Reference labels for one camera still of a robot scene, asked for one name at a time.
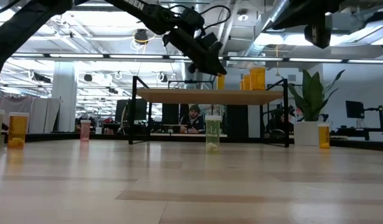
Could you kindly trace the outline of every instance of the wooden floor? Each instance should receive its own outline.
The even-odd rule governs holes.
[[[0,224],[383,224],[383,152],[51,141],[0,151]]]

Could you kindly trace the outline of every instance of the potted plant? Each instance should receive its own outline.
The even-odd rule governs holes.
[[[318,117],[321,110],[326,106],[329,98],[338,89],[333,90],[325,100],[326,94],[334,86],[335,82],[341,78],[345,70],[340,71],[335,79],[326,87],[320,82],[320,74],[316,72],[313,76],[308,71],[303,70],[302,96],[300,96],[293,85],[289,85],[291,94],[295,98],[296,106],[302,110],[304,121],[295,123],[295,145],[318,146]]]

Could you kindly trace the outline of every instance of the wooden tabletop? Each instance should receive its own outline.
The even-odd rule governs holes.
[[[283,98],[282,91],[137,89],[150,103],[200,103],[213,105],[264,105]]]

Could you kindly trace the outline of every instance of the black robotic arm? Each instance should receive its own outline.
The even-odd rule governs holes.
[[[63,14],[72,6],[88,0],[31,0],[15,15],[0,26],[0,72],[5,61],[34,35],[51,17]],[[196,30],[203,31],[204,19],[193,9],[185,8],[182,14],[170,9],[140,0],[105,0],[106,2],[137,17],[148,29],[164,35],[164,44],[169,42],[188,56],[197,68],[211,75],[226,74],[218,59],[222,44],[216,36],[200,35],[194,38]]]

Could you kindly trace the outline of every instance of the white planter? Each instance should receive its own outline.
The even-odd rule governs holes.
[[[319,146],[318,125],[323,122],[297,122],[294,125],[296,146]]]

